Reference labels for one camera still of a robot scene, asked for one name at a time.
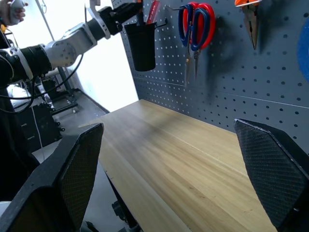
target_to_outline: gray floor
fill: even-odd
[[[105,115],[103,110],[82,93],[76,93],[76,98],[79,107],[75,114],[72,110],[67,110],[54,117],[56,121],[61,123],[61,127],[66,129],[63,133],[64,136],[80,125]],[[65,100],[57,102],[55,107],[62,107],[65,104],[67,104]],[[40,149],[33,154],[39,162],[43,162],[44,157],[45,159],[48,158],[59,143],[60,141],[50,144],[44,147],[43,151]],[[118,232],[125,226],[125,223],[115,215],[112,209],[112,203],[116,200],[105,172],[101,164],[98,163],[95,185],[84,219],[91,221],[100,232]]]

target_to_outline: wooden table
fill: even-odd
[[[275,232],[234,133],[141,100],[103,122],[99,161],[145,232]]]

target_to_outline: pegboard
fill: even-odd
[[[129,1],[115,0],[113,6],[125,2]],[[167,18],[168,24],[155,31],[154,70],[134,70],[122,32],[139,98],[233,132],[235,118],[264,123],[285,131],[309,153],[309,83],[297,60],[299,35],[309,20],[309,1],[264,0],[258,11],[259,39],[254,51],[244,14],[234,0],[198,0],[213,7],[216,32],[201,52],[197,81],[192,72],[185,88],[186,48],[178,33],[178,12],[165,6],[177,8],[188,2],[161,1],[157,22],[162,24]],[[150,6],[151,1],[144,0],[145,20]],[[132,18],[126,23],[135,22]]]

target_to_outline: robotic arm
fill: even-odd
[[[42,76],[60,66],[72,65],[76,58],[93,48],[102,38],[109,39],[122,31],[122,23],[135,16],[141,3],[125,3],[112,9],[95,9],[100,0],[91,0],[87,6],[93,19],[68,30],[62,39],[47,45],[19,49],[0,49],[0,87],[22,79]]]

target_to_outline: black cup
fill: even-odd
[[[137,26],[125,25],[133,63],[136,71],[145,72],[155,68],[155,23]]]

